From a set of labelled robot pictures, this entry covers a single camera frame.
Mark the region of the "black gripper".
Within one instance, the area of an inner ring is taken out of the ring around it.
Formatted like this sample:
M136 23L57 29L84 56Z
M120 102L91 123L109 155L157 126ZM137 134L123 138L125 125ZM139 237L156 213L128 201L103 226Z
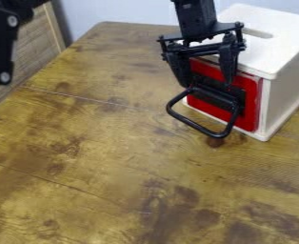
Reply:
M236 74L237 56L245 50L241 22L217 20L213 0L171 0L176 8L180 32L157 39L163 59L168 62L183 88L191 86L189 58L217 54L225 84Z

